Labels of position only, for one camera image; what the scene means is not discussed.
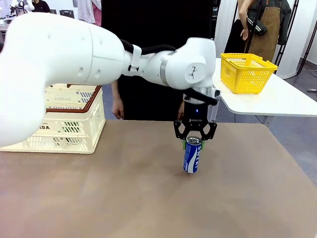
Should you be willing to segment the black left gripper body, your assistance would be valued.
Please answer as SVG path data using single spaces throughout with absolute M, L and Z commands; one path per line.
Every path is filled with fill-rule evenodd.
M 207 115 L 208 105 L 206 103 L 192 104 L 184 101 L 184 116 L 181 121 L 186 126 L 186 135 L 191 131 L 198 131 L 204 135 L 202 129 L 209 123 Z

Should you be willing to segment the person's right hand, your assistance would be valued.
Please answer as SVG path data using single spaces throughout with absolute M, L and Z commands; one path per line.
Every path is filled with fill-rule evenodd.
M 124 107 L 120 98 L 113 99 L 112 113 L 117 119 L 124 119 Z

